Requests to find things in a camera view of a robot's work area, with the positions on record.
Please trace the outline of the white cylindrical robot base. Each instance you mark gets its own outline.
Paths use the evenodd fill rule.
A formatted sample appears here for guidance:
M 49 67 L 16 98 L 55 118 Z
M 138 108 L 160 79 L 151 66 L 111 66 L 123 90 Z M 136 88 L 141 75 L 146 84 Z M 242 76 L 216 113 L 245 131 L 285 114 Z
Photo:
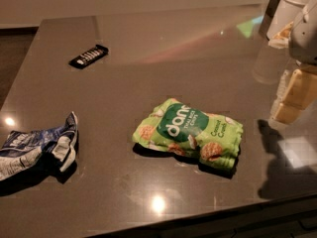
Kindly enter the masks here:
M 266 37 L 270 40 L 285 25 L 290 23 L 310 0 L 269 0 L 266 14 L 270 23 Z

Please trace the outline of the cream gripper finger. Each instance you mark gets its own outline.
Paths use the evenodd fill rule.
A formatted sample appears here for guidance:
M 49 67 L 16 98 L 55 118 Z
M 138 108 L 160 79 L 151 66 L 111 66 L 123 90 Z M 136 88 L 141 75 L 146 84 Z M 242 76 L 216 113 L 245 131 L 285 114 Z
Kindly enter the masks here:
M 275 98 L 274 102 L 272 103 L 272 106 L 270 109 L 271 114 L 274 114 L 277 111 L 277 108 L 278 108 L 279 104 L 281 103 L 281 101 L 283 99 L 283 95 L 284 95 L 284 93 L 287 89 L 287 86 L 289 84 L 291 76 L 292 76 L 292 72 L 288 69 L 286 69 L 284 71 L 284 73 L 282 74 L 280 81 L 279 81 L 278 88 L 277 88 L 276 98 Z
M 316 99 L 317 73 L 296 69 L 277 111 L 271 114 L 271 119 L 282 124 L 291 124 Z

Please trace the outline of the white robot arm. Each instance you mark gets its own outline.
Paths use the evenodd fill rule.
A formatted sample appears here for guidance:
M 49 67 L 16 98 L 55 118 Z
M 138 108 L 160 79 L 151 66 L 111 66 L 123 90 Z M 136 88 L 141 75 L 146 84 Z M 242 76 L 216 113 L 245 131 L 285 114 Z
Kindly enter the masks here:
M 317 99 L 317 0 L 309 0 L 268 44 L 288 49 L 299 62 L 299 68 L 283 73 L 270 110 L 271 125 L 288 125 Z

